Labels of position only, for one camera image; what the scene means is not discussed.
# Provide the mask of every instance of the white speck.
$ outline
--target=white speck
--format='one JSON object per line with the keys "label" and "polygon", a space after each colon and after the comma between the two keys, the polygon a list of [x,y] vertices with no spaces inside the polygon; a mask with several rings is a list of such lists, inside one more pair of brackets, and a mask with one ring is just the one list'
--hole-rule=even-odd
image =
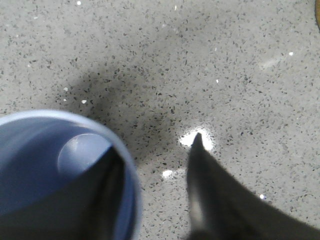
{"label": "white speck", "polygon": [[169,178],[172,173],[173,173],[172,170],[165,170],[165,171],[162,173],[162,176],[163,176],[164,178]]}

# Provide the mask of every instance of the blue cup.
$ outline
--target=blue cup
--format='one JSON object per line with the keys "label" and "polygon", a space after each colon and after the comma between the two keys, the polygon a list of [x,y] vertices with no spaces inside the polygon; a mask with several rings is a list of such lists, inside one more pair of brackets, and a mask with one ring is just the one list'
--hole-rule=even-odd
{"label": "blue cup", "polygon": [[[0,118],[0,237],[6,229],[75,230],[105,174],[103,156],[112,149],[124,166],[112,240],[136,240],[142,215],[138,176],[127,148],[110,129],[58,110]],[[12,239],[24,239],[15,232]]]}

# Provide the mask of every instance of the speckled gray floor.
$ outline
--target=speckled gray floor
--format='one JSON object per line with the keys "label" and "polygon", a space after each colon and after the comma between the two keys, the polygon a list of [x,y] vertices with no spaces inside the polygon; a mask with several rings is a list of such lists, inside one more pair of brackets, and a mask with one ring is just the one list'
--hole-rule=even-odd
{"label": "speckled gray floor", "polygon": [[1,0],[0,116],[114,130],[141,179],[141,240],[188,233],[196,131],[257,197],[320,227],[319,43],[313,0]]}

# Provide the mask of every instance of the cup rim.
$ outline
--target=cup rim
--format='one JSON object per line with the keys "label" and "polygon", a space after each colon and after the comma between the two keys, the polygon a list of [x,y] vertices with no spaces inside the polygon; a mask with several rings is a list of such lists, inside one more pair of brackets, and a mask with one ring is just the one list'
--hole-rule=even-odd
{"label": "cup rim", "polygon": [[53,109],[36,109],[36,110],[27,110],[11,113],[0,117],[0,127],[2,125],[12,123],[14,121],[23,120],[23,119],[32,119],[32,118],[51,118],[58,120],[66,120],[76,124],[81,124],[86,128],[89,128],[97,132],[102,137],[108,139],[117,150],[117,153],[124,160],[128,170],[131,173],[134,184],[134,204],[135,204],[135,214],[134,214],[134,228],[131,234],[131,240],[139,239],[140,227],[142,224],[142,196],[141,196],[141,187],[137,174],[137,170],[134,164],[134,160],[131,157],[128,149],[125,144],[120,140],[120,138],[111,131],[108,127],[98,123],[94,120],[91,120],[87,117],[71,113],[63,110],[53,110]]}

